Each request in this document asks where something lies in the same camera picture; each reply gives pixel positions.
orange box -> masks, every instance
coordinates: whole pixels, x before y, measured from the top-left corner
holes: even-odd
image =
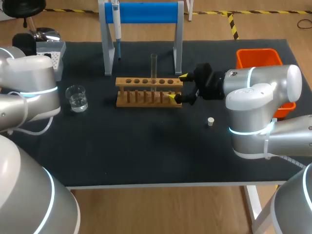
[[[265,67],[283,65],[278,53],[274,49],[240,49],[236,53],[236,68]],[[295,102],[282,105],[274,114],[274,118],[284,118],[296,108]]]

caution tape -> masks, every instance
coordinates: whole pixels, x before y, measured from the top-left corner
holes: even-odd
[[[312,11],[195,11],[193,15],[215,15],[215,14],[312,14]]]
[[[44,9],[43,11],[49,11],[49,12],[76,12],[76,13],[98,14],[98,11],[77,10],[77,9]]]
[[[239,40],[237,29],[236,29],[236,26],[234,24],[233,14],[228,13],[228,19],[229,19],[229,23],[230,23],[230,26],[231,26],[231,30],[232,30],[232,34],[233,34],[234,40]]]
[[[44,9],[43,11],[50,12],[77,12],[98,14],[98,11],[78,10],[78,9]],[[312,11],[195,11],[193,15],[227,15],[227,14],[312,14]]]

gray container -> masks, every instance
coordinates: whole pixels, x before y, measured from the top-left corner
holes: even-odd
[[[66,50],[66,43],[64,41],[44,41],[37,42],[37,54],[43,55],[45,53],[51,54],[51,60],[55,73],[55,80],[60,81],[63,73],[63,55]]]

black table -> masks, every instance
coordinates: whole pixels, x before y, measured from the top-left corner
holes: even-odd
[[[209,62],[214,70],[236,67],[241,48],[273,48],[284,64],[297,64],[286,40],[185,41],[182,72]],[[122,60],[104,76],[101,43],[68,42],[58,83],[61,113],[47,133],[9,138],[62,184],[79,186],[170,186],[255,184],[285,181],[299,168],[280,158],[246,160],[232,150],[224,101],[198,99],[182,108],[116,108],[115,77],[149,77],[150,55],[158,54],[158,77],[174,76],[172,42],[123,42]],[[70,111],[65,90],[86,88],[87,111]],[[185,84],[183,92],[190,91]],[[311,90],[303,79],[297,108],[287,118],[312,113]],[[214,117],[213,127],[206,126]],[[41,130],[47,120],[26,124]],[[312,159],[296,157],[306,165]]]

wooden floor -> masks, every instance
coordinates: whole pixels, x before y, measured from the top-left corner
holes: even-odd
[[[96,0],[48,0],[47,8],[97,10]],[[195,0],[194,11],[311,10],[310,0]],[[287,39],[312,85],[312,29],[297,22],[311,15],[234,15],[240,39]],[[101,41],[98,15],[42,12],[37,27],[51,27],[66,41]],[[23,32],[22,20],[0,22],[0,46]],[[174,25],[122,25],[122,40],[173,40]],[[233,39],[227,17],[194,15],[185,40]],[[258,186],[262,206],[274,186]],[[81,209],[80,234],[247,234],[251,232],[239,187],[149,188],[73,191]]]

